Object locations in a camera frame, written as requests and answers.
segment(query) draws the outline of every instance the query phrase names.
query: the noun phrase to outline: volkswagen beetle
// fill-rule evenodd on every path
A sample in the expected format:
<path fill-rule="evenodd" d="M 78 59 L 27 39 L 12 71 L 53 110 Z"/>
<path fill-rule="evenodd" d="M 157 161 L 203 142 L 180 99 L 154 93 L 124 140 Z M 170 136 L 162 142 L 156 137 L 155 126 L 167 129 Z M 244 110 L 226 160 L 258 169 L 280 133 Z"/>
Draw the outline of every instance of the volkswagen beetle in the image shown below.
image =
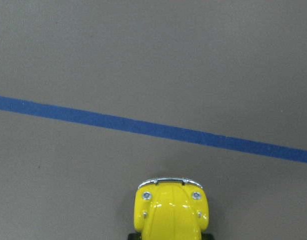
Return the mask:
<path fill-rule="evenodd" d="M 188 178 L 160 177 L 142 182 L 135 195 L 128 240 L 213 240 L 202 233 L 209 223 L 203 187 Z"/>

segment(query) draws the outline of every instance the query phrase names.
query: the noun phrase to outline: black tire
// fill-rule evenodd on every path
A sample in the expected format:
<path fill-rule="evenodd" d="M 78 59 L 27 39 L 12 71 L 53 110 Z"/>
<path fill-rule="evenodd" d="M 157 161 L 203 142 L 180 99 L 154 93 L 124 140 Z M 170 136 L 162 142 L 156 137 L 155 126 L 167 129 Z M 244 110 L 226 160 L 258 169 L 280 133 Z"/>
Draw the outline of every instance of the black tire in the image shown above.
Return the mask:
<path fill-rule="evenodd" d="M 130 233 L 128 235 L 128 240 L 140 240 L 141 239 L 141 234 L 139 232 L 137 233 Z"/>
<path fill-rule="evenodd" d="M 215 240 L 214 236 L 210 233 L 202 233 L 201 240 Z"/>

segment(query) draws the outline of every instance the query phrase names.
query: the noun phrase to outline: yellow toy car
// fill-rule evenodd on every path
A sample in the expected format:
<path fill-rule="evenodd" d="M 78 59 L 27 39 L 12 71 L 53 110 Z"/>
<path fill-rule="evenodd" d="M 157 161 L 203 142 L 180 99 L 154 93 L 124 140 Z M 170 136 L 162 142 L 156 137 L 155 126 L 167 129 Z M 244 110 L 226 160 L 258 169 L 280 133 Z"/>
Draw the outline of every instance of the yellow toy car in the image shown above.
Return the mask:
<path fill-rule="evenodd" d="M 202 233 L 209 223 L 203 187 L 188 178 L 161 177 L 142 182 L 135 195 L 128 240 L 213 240 Z"/>

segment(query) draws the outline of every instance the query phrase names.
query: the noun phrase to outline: blue line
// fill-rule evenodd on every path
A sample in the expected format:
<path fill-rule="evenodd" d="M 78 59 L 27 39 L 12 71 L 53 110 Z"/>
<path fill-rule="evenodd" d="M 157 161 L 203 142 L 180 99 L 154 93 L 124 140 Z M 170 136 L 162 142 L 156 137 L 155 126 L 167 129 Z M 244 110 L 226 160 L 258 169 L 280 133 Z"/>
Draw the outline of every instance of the blue line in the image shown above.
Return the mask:
<path fill-rule="evenodd" d="M 0 110 L 307 163 L 307 150 L 5 96 Z"/>

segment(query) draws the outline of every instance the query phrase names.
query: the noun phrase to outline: floor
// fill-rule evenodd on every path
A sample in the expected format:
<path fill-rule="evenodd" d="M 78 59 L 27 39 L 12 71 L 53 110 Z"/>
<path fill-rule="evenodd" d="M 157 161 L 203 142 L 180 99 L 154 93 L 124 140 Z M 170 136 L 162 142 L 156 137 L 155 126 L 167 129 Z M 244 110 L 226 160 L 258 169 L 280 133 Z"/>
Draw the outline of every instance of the floor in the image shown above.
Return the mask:
<path fill-rule="evenodd" d="M 0 96 L 307 151 L 307 1 L 0 0 Z M 124 240 L 140 182 L 216 240 L 307 240 L 307 163 L 0 110 L 0 240 Z"/>

